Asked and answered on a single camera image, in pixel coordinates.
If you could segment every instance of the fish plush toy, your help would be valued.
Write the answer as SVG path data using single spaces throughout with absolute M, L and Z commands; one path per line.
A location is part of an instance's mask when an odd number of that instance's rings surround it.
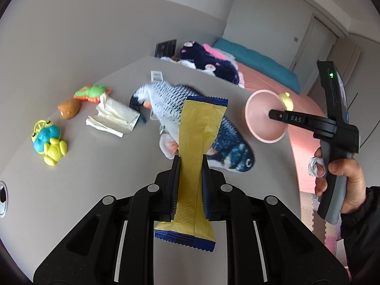
M 133 94 L 129 106 L 140 112 L 140 106 L 151 108 L 161 123 L 160 147 L 168 158 L 174 158 L 178 148 L 179 126 L 184 102 L 188 96 L 202 96 L 195 89 L 167 81 L 149 82 Z M 143 115 L 140 122 L 146 122 Z M 252 168 L 255 158 L 248 143 L 226 118 L 222 118 L 218 136 L 206 153 L 209 166 L 234 172 L 245 172 Z

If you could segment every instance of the black sleeve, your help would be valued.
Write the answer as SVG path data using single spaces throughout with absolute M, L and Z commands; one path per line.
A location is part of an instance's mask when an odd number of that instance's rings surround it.
M 352 277 L 380 246 L 380 187 L 366 188 L 366 201 L 352 214 L 341 214 L 341 237 Z

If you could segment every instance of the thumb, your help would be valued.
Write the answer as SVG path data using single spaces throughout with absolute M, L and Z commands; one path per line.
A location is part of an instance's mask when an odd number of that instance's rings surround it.
M 347 176 L 350 182 L 363 182 L 364 174 L 355 159 L 343 158 L 333 161 L 328 166 L 329 172 L 336 176 Z

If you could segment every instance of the brown toy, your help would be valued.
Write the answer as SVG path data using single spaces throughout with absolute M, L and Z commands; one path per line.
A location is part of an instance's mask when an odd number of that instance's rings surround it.
M 81 103 L 79 100 L 74 98 L 67 100 L 58 106 L 60 117 L 65 120 L 70 119 L 78 113 L 80 107 Z

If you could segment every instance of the human hand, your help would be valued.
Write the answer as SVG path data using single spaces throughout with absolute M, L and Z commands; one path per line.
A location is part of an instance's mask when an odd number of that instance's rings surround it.
M 315 157 L 321 157 L 321 148 L 314 153 Z M 318 176 L 324 175 L 324 169 L 317 164 Z M 366 182 L 361 166 L 355 159 L 340 159 L 331 162 L 328 170 L 336 176 L 347 176 L 347 192 L 342 205 L 341 213 L 350 214 L 357 211 L 366 200 Z M 322 195 L 327 189 L 327 181 L 325 178 L 315 179 L 315 195 Z

